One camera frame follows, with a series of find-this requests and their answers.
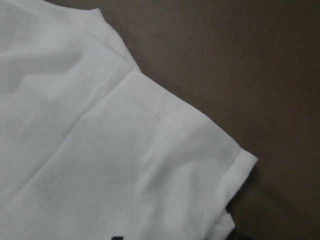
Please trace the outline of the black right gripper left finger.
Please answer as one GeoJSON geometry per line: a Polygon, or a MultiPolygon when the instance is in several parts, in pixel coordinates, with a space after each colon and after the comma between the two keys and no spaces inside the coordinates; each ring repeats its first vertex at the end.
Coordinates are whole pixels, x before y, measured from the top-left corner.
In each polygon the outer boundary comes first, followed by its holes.
{"type": "Polygon", "coordinates": [[[124,240],[124,236],[122,235],[113,236],[111,240],[124,240]]]}

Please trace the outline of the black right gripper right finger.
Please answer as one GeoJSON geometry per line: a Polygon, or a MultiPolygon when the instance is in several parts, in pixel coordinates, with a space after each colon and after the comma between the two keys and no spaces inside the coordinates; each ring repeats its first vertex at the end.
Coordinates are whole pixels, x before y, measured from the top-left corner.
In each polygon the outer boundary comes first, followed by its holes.
{"type": "Polygon", "coordinates": [[[236,227],[232,231],[233,240],[249,240],[250,239],[250,228],[247,227],[236,227]]]}

